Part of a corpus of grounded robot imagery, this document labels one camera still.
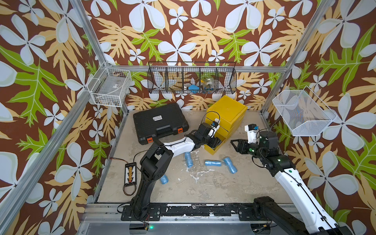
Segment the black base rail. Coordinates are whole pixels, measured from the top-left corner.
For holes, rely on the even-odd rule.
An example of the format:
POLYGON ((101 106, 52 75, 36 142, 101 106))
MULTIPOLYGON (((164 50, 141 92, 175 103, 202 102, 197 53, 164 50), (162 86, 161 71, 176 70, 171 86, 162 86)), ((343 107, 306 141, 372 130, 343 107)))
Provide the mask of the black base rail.
POLYGON ((146 207, 145 216, 136 216, 130 205, 124 205, 122 221, 159 221, 162 217, 229 217, 238 216, 240 221, 261 220, 264 217, 252 203, 232 204, 167 204, 151 203, 146 207))

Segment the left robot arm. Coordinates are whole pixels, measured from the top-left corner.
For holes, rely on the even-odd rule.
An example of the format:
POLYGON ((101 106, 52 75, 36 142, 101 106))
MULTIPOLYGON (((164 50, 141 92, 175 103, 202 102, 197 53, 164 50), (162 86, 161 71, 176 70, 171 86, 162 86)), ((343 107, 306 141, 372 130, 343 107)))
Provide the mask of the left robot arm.
POLYGON ((203 136, 199 131, 171 143, 162 143, 156 140, 140 160, 141 181, 136 195, 130 202, 132 215, 138 220, 147 218, 150 198, 156 181, 166 173, 173 157, 192 152, 203 145, 216 148, 221 143, 220 138, 203 136))

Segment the white mesh basket right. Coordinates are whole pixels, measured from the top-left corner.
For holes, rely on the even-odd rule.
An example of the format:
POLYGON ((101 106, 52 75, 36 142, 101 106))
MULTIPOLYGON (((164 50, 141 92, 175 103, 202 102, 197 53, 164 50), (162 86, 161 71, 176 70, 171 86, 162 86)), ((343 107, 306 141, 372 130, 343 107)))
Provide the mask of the white mesh basket right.
POLYGON ((302 90, 286 88, 272 102, 294 137, 318 136, 337 117, 336 112, 308 86, 302 90))

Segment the yellow bottom drawer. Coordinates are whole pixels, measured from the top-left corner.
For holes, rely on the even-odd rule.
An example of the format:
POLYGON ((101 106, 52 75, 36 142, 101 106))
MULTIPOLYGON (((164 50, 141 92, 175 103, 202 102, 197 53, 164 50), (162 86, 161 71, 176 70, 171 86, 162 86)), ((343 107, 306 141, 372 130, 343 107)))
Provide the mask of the yellow bottom drawer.
POLYGON ((223 137, 213 137, 209 140, 208 145, 204 145, 204 149, 211 155, 214 155, 226 143, 227 139, 223 137))

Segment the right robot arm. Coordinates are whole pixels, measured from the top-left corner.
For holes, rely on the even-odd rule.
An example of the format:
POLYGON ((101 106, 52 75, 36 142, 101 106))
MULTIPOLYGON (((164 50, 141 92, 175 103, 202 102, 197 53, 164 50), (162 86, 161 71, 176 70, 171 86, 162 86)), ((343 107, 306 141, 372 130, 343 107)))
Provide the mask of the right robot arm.
POLYGON ((318 203, 303 182, 296 166, 281 154, 278 136, 272 131, 248 131, 248 139, 231 140, 235 151, 259 159, 285 189, 301 220, 282 209, 268 196, 253 201, 253 216, 275 222, 289 235, 350 235, 351 230, 340 226, 318 203))

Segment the black plastic tool case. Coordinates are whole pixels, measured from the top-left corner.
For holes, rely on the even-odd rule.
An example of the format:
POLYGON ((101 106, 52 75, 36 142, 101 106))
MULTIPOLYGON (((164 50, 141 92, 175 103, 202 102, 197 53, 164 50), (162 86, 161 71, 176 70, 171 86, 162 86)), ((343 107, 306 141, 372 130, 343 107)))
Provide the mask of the black plastic tool case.
POLYGON ((188 121, 177 103, 137 112, 133 115, 133 120, 138 142, 141 145, 189 129, 188 121))

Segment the yellow plastic drawer cabinet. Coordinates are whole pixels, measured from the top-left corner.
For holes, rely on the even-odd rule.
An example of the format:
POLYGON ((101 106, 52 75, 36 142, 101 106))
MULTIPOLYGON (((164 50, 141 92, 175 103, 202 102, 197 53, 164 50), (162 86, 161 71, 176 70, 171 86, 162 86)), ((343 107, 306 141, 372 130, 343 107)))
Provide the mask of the yellow plastic drawer cabinet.
POLYGON ((245 105, 224 96, 207 110, 205 122, 212 124, 213 121, 218 119, 219 129, 215 135, 228 139, 239 128, 246 111, 245 105))

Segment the blue trash bag roll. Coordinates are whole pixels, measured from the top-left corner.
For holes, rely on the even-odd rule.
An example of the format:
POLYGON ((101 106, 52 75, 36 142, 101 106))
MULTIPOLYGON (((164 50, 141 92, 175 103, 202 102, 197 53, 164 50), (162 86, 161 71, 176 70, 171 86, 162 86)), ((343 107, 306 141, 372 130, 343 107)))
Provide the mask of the blue trash bag roll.
POLYGON ((222 162, 221 161, 215 161, 215 160, 206 160, 205 161, 205 166, 222 166, 222 162))
POLYGON ((190 152, 185 152, 185 161, 187 168, 193 167, 193 160, 190 152))
POLYGON ((160 178, 160 182, 162 185, 165 185, 169 182, 168 180, 168 177, 166 175, 163 175, 161 178, 160 178))
POLYGON ((237 168, 233 165, 233 162, 232 160, 230 159, 230 157, 226 157, 223 159, 225 165, 228 167, 229 171, 232 173, 232 174, 235 174, 238 172, 237 168))

